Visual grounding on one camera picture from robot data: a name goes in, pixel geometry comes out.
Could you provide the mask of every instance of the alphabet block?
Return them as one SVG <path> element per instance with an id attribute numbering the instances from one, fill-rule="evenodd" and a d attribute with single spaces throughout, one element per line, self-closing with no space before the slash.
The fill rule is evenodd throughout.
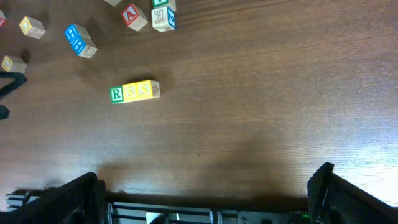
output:
<path id="1" fill-rule="evenodd" d="M 119 2 L 121 2 L 122 0 L 105 0 L 107 3 L 109 3 L 112 6 L 116 6 L 117 4 L 119 4 Z"/>
<path id="2" fill-rule="evenodd" d="M 7 72 L 24 73 L 27 64 L 21 58 L 6 55 L 4 56 L 1 66 Z"/>
<path id="3" fill-rule="evenodd" d="M 126 25 L 135 31 L 140 31 L 148 23 L 145 14 L 134 4 L 128 4 L 121 15 Z"/>
<path id="4" fill-rule="evenodd" d="M 123 91 L 121 86 L 113 87 L 110 89 L 112 103 L 123 103 Z"/>
<path id="5" fill-rule="evenodd" d="M 175 14 L 169 7 L 152 10 L 152 26 L 159 32 L 175 30 Z"/>
<path id="6" fill-rule="evenodd" d="M 124 103 L 134 102 L 139 99 L 137 83 L 123 85 Z"/>
<path id="7" fill-rule="evenodd" d="M 130 83 L 111 88 L 110 95 L 113 104 L 154 99 L 160 97 L 160 85 L 153 80 Z"/>
<path id="8" fill-rule="evenodd" d="M 138 88 L 138 100 L 148 100 L 160 97 L 160 86 L 159 82 L 146 80 L 137 82 Z"/>
<path id="9" fill-rule="evenodd" d="M 24 33 L 24 35 L 36 39 L 42 38 L 45 33 L 42 22 L 27 16 L 25 16 L 23 20 L 19 23 L 19 27 L 21 28 L 21 31 Z"/>
<path id="10" fill-rule="evenodd" d="M 167 6 L 171 8 L 173 12 L 177 10 L 177 7 L 175 5 L 175 0 L 152 0 L 152 3 L 154 5 L 154 9 Z"/>
<path id="11" fill-rule="evenodd" d="M 6 24 L 7 18 L 4 15 L 4 13 L 2 13 L 2 10 L 0 10 L 0 27 L 3 27 Z"/>
<path id="12" fill-rule="evenodd" d="M 71 24 L 65 31 L 65 37 L 78 56 L 92 58 L 97 52 L 98 48 L 91 40 L 87 30 L 82 26 Z"/>

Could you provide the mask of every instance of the red block face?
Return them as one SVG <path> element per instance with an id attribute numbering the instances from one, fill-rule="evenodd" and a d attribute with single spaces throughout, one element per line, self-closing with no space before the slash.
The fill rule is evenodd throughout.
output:
<path id="1" fill-rule="evenodd" d="M 130 25 L 134 20 L 138 17 L 138 11 L 136 6 L 133 4 L 129 4 L 125 10 L 122 12 L 122 18 L 126 25 Z"/>
<path id="2" fill-rule="evenodd" d="M 3 18 L 0 18 L 0 27 L 3 27 L 6 24 L 6 20 Z"/>

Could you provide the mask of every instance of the row of blocks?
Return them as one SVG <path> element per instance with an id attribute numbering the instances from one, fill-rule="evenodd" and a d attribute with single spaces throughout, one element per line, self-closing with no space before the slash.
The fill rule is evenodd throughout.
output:
<path id="1" fill-rule="evenodd" d="M 148 100 L 160 97 L 160 85 L 158 81 L 146 80 L 113 87 L 109 94 L 113 104 Z"/>

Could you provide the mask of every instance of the black metal bracket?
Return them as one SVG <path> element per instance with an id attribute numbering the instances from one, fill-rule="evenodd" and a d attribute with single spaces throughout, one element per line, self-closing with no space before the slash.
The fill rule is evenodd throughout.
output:
<path id="1" fill-rule="evenodd" d="M 10 84 L 0 89 L 0 100 L 10 94 L 12 91 L 18 89 L 27 81 L 25 75 L 19 72 L 0 72 L 0 78 L 11 78 L 14 80 Z M 4 105 L 0 105 L 0 120 L 7 119 L 9 113 L 10 111 L 8 108 L 6 108 Z"/>

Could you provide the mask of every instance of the wood grain surface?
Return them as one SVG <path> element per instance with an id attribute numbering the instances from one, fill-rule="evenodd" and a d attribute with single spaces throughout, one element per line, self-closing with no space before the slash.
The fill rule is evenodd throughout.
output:
<path id="1" fill-rule="evenodd" d="M 303 198 L 324 162 L 398 205 L 398 2 L 179 0 L 177 30 L 135 32 L 120 12 L 150 0 L 2 0 L 0 57 L 28 61 L 1 101 L 4 194 L 96 172 L 113 192 Z M 23 36 L 36 18 L 47 32 Z M 98 46 L 77 57 L 63 32 Z M 112 105 L 109 88 L 154 79 L 162 97 Z"/>

